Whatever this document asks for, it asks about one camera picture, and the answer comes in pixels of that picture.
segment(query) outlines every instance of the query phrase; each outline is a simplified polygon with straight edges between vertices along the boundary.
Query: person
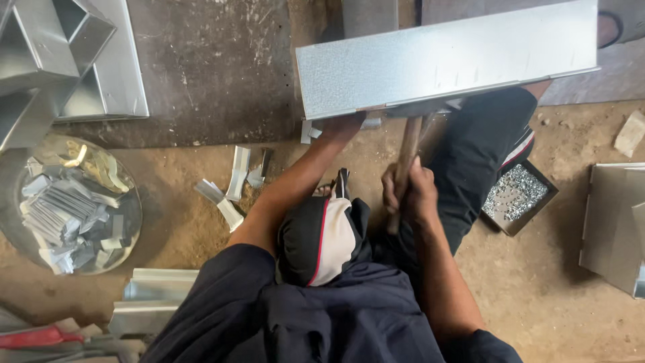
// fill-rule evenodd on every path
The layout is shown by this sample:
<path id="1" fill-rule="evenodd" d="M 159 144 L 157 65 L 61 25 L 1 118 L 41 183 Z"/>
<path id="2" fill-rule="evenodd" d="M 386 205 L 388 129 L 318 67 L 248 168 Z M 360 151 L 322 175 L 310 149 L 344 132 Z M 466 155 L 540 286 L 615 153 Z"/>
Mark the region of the person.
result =
<path id="1" fill-rule="evenodd" d="M 486 330 L 453 255 L 497 178 L 528 157 L 547 86 L 468 98 L 432 162 L 412 163 L 404 203 L 388 168 L 384 205 L 405 215 L 394 236 L 366 236 L 369 208 L 350 201 L 344 169 L 312 196 L 364 113 L 326 121 L 203 265 L 142 362 L 521 362 Z"/>

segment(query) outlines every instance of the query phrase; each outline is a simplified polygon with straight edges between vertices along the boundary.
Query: dirt floor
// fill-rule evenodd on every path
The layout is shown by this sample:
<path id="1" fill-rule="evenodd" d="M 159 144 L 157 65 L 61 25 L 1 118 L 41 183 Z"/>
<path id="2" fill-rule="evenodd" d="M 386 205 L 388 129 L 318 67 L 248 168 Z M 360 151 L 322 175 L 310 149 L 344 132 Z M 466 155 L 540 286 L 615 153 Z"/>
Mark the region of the dirt floor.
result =
<path id="1" fill-rule="evenodd" d="M 312 19 L 313 26 L 293 26 L 301 35 L 294 42 L 304 42 L 324 23 L 314 22 L 312 7 L 304 11 L 294 4 L 292 17 L 301 16 L 301 24 L 302 17 Z M 402 17 L 406 12 L 411 24 L 409 7 L 402 7 Z M 612 148 L 634 110 L 645 111 L 645 101 L 538 109 L 531 121 L 537 139 L 530 161 L 559 195 L 514 238 L 478 221 L 457 253 L 488 328 L 526 362 L 645 362 L 643 302 L 577 265 L 590 165 L 645 161 L 645 145 L 630 160 Z M 402 120 L 389 120 L 380 130 L 361 131 L 326 174 L 331 179 L 340 166 L 351 171 L 350 188 L 372 207 L 373 222 L 382 215 L 379 177 L 395 161 L 403 126 Z M 307 148 L 296 141 L 252 145 L 252 164 L 259 163 L 262 146 L 275 149 L 269 182 Z M 0 303 L 35 324 L 68 316 L 105 323 L 133 268 L 198 269 L 223 248 L 229 233 L 215 206 L 192 188 L 202 178 L 225 188 L 233 149 L 114 150 L 133 174 L 144 209 L 131 257 L 103 275 L 56 277 L 0 236 Z M 259 191 L 245 188 L 241 208 L 247 211 Z"/>

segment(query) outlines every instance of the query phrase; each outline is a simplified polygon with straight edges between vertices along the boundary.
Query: leg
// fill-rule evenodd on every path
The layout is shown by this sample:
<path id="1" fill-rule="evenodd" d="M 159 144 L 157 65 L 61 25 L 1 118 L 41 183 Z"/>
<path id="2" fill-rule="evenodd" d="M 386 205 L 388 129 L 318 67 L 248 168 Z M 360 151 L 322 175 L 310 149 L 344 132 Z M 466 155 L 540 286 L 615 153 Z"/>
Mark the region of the leg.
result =
<path id="1" fill-rule="evenodd" d="M 504 168 L 525 160 L 533 147 L 528 122 L 536 97 L 514 87 L 473 96 L 448 122 L 442 145 L 428 167 L 439 190 L 439 216 L 453 254 L 479 216 L 488 192 Z M 385 232 L 372 243 L 375 261 L 396 265 L 417 286 L 419 266 L 412 228 Z"/>

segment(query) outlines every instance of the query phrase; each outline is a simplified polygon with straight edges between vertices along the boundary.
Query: metal scrap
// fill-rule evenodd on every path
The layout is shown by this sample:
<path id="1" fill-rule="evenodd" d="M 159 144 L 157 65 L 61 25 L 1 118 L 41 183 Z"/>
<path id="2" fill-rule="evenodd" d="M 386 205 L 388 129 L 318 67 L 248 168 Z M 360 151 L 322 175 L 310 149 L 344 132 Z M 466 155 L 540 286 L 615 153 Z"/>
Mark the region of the metal scrap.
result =
<path id="1" fill-rule="evenodd" d="M 535 175 L 524 166 L 516 165 L 493 186 L 482 210 L 489 216 L 504 211 L 504 219 L 512 222 L 534 208 L 548 192 L 548 187 Z"/>
<path id="2" fill-rule="evenodd" d="M 235 156 L 233 157 L 233 171 L 231 173 L 231 182 L 226 191 L 226 199 L 238 202 L 242 198 L 242 188 L 248 174 L 248 164 L 251 157 L 251 150 L 235 146 Z"/>
<path id="3" fill-rule="evenodd" d="M 219 211 L 222 212 L 226 223 L 228 223 L 231 233 L 233 233 L 233 231 L 242 224 L 244 217 L 237 212 L 233 203 L 224 197 L 224 194 L 219 190 L 215 183 L 202 179 L 202 181 L 197 183 L 195 186 L 195 190 L 217 206 Z"/>
<path id="4" fill-rule="evenodd" d="M 271 161 L 272 155 L 273 150 L 263 149 L 262 163 L 248 173 L 246 181 L 248 181 L 253 188 L 257 189 L 264 183 L 264 178 L 266 177 L 266 172 L 269 169 L 269 161 Z"/>

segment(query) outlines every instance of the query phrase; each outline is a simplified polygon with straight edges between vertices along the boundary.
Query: sheet metal duct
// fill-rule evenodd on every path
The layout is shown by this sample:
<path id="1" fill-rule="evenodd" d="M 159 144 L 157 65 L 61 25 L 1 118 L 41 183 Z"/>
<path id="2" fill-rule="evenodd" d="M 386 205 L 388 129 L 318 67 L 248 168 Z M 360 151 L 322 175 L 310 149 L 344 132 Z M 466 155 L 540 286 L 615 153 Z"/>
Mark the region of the sheet metal duct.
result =
<path id="1" fill-rule="evenodd" d="M 179 305 L 181 301 L 117 301 L 108 330 L 118 338 L 130 334 L 158 334 Z"/>
<path id="2" fill-rule="evenodd" d="M 0 35 L 0 96 L 78 77 L 51 0 L 16 2 Z"/>
<path id="3" fill-rule="evenodd" d="M 54 122 L 149 117 L 126 0 L 86 1 L 119 30 Z"/>
<path id="4" fill-rule="evenodd" d="M 116 27 L 87 0 L 53 0 L 79 74 L 92 66 Z"/>
<path id="5" fill-rule="evenodd" d="M 199 270 L 134 269 L 123 290 L 124 301 L 183 301 L 193 287 Z"/>
<path id="6" fill-rule="evenodd" d="M 597 70 L 597 12 L 577 0 L 298 48 L 306 117 Z"/>
<path id="7" fill-rule="evenodd" d="M 579 265 L 635 298 L 645 298 L 644 202 L 645 163 L 593 167 Z"/>
<path id="8" fill-rule="evenodd" d="M 87 0 L 18 0 L 7 19 L 0 108 L 9 111 L 0 114 L 0 151 L 42 140 L 115 33 Z"/>

